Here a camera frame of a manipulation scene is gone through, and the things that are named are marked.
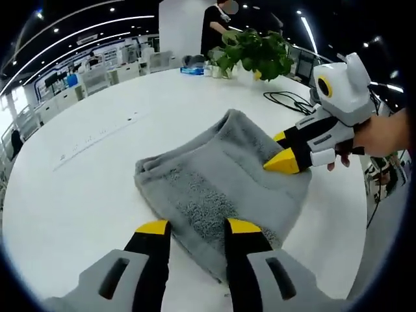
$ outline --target wall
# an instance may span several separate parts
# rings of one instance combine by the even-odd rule
[[[177,60],[201,52],[203,14],[215,0],[164,0],[159,5],[161,51]]]

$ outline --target yellow camera ring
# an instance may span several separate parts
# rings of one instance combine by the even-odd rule
[[[332,97],[332,87],[331,87],[330,82],[327,80],[325,76],[318,77],[318,86],[326,97],[328,98]]]

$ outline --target human hand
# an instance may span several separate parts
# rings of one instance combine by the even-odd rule
[[[363,147],[365,153],[373,157],[385,157],[396,151],[400,141],[399,136],[402,125],[397,124],[398,118],[395,118],[395,116],[371,116],[369,121],[356,130],[353,148]],[[346,167],[350,166],[349,155],[341,155],[341,162]],[[329,171],[332,171],[334,168],[335,163],[328,165]]]

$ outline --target table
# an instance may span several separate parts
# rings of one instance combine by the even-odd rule
[[[262,87],[309,98],[306,86],[285,77]],[[229,108],[245,112],[270,136],[302,118],[238,81],[169,70],[94,94],[35,133],[14,165],[3,215],[6,252],[34,294],[64,296],[83,270],[155,220],[133,181],[136,161],[188,142]],[[312,173],[283,248],[316,275],[327,295],[346,298],[367,221],[359,158],[351,157],[350,168],[339,162],[333,172],[323,166]],[[232,311],[225,294],[229,289],[173,240],[163,311],[194,311],[196,302],[205,308],[200,311]]]

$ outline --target potted plant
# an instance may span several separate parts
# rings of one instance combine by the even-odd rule
[[[210,52],[208,53],[209,56],[209,64],[211,65],[212,68],[212,76],[214,78],[225,78],[225,79],[229,79],[231,78],[231,70],[230,69],[222,69],[220,67],[220,64],[218,63],[218,60],[222,59],[222,56],[224,55],[225,51],[224,49],[220,48],[220,47],[216,47],[212,50],[210,50]]]
[[[222,52],[219,57],[213,56],[213,60],[223,75],[232,72],[241,62],[246,71],[252,72],[253,80],[271,81],[279,75],[290,73],[294,64],[286,51],[288,43],[274,31],[268,31],[264,37],[254,29],[242,33],[227,31],[222,35],[222,41],[226,45],[225,49],[216,47],[212,50],[212,55],[215,51]]]

